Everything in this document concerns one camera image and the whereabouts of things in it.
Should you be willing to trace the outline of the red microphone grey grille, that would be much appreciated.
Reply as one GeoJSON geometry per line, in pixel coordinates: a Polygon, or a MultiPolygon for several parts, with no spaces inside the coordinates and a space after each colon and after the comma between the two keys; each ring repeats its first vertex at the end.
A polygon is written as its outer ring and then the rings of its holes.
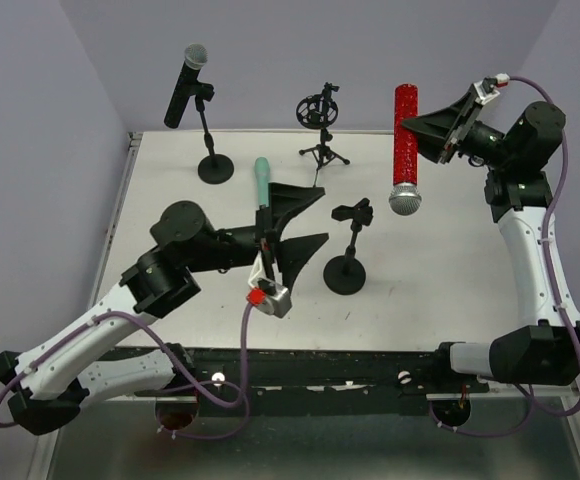
{"type": "Polygon", "coordinates": [[[418,190],[418,144],[402,122],[418,115],[418,88],[402,84],[395,88],[392,191],[389,205],[394,213],[409,216],[421,205],[418,190]]]}

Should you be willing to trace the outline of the tall black round-base stand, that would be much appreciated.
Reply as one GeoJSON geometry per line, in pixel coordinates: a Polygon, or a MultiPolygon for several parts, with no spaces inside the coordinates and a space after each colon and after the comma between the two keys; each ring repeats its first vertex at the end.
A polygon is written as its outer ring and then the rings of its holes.
{"type": "Polygon", "coordinates": [[[331,211],[331,218],[338,222],[351,221],[351,239],[343,255],[331,258],[324,267],[323,280],[328,289],[338,295],[359,292],[366,281],[366,270],[356,258],[359,233],[374,218],[374,210],[368,198],[362,198],[354,206],[340,205],[331,211]]]}

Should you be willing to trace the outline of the short black round-base stand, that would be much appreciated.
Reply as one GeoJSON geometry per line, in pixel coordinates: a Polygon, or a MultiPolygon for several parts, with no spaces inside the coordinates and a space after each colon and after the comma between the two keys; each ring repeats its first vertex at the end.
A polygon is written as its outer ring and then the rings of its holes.
{"type": "Polygon", "coordinates": [[[208,152],[208,155],[199,162],[197,173],[204,183],[219,185],[227,182],[233,176],[234,163],[228,156],[216,152],[214,138],[209,131],[205,103],[210,102],[214,94],[213,85],[199,81],[195,82],[193,87],[195,107],[200,116],[204,144],[208,152]]]}

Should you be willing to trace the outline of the black microphone silver grille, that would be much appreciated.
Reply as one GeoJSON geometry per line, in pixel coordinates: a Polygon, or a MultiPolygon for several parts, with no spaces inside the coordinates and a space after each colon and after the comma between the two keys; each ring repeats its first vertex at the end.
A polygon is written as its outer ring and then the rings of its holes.
{"type": "Polygon", "coordinates": [[[179,127],[188,100],[199,85],[198,76],[208,61],[207,49],[198,43],[190,44],[184,51],[184,63],[176,81],[166,114],[164,125],[170,129],[179,127]]]}

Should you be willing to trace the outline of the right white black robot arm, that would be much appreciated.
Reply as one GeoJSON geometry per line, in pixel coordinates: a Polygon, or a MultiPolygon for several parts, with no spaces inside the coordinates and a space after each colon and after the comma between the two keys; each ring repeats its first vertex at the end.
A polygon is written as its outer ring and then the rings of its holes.
{"type": "Polygon", "coordinates": [[[479,160],[494,223],[508,249],[520,326],[486,343],[439,347],[456,374],[508,384],[565,386],[580,377],[580,312],[560,261],[556,199],[544,168],[561,146],[565,114],[549,101],[529,104],[507,132],[478,117],[499,94],[475,84],[448,107],[421,115],[415,94],[395,96],[395,146],[437,164],[454,155],[479,160]]]}

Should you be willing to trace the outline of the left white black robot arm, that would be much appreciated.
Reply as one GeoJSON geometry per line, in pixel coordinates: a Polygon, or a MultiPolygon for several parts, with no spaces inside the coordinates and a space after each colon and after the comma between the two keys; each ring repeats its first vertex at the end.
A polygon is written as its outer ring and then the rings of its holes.
{"type": "Polygon", "coordinates": [[[154,246],[86,313],[60,333],[25,351],[0,353],[0,409],[10,425],[34,435],[60,429],[88,405],[139,392],[192,390],[225,409],[248,408],[248,360],[239,360],[235,398],[213,392],[173,347],[159,342],[150,353],[113,359],[120,341],[153,334],[156,321],[184,305],[200,288],[198,272],[246,267],[247,311],[281,318],[302,268],[325,244],[324,233],[285,238],[286,225],[325,194],[321,187],[270,183],[250,226],[218,229],[195,202],[168,206],[151,227],[154,246]]]}

